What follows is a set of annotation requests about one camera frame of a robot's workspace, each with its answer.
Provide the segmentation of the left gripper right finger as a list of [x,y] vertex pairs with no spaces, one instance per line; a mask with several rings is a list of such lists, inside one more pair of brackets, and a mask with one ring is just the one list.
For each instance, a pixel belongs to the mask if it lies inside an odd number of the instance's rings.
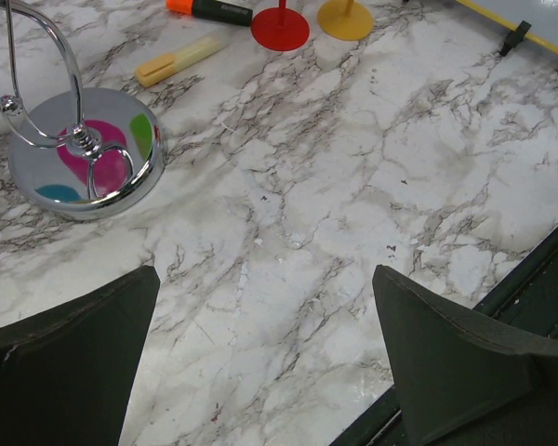
[[558,445],[558,341],[378,266],[373,289],[412,445]]

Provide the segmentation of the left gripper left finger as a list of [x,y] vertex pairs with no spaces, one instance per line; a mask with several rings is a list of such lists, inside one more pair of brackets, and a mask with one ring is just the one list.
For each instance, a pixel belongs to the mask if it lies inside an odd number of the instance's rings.
[[115,445],[160,279],[141,266],[0,328],[0,445]]

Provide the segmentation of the yellow wine glass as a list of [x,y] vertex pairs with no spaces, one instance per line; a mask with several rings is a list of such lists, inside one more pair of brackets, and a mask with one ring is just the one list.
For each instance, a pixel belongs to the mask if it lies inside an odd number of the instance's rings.
[[374,26],[370,11],[354,0],[326,1],[318,10],[317,21],[325,33],[343,41],[359,41]]

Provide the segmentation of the red wine glass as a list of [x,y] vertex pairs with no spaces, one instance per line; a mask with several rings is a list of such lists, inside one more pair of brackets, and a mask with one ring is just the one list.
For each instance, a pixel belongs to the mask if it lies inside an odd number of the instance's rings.
[[308,21],[286,4],[286,0],[279,0],[277,7],[260,11],[251,22],[253,37],[267,49],[281,52],[295,50],[303,46],[310,36]]

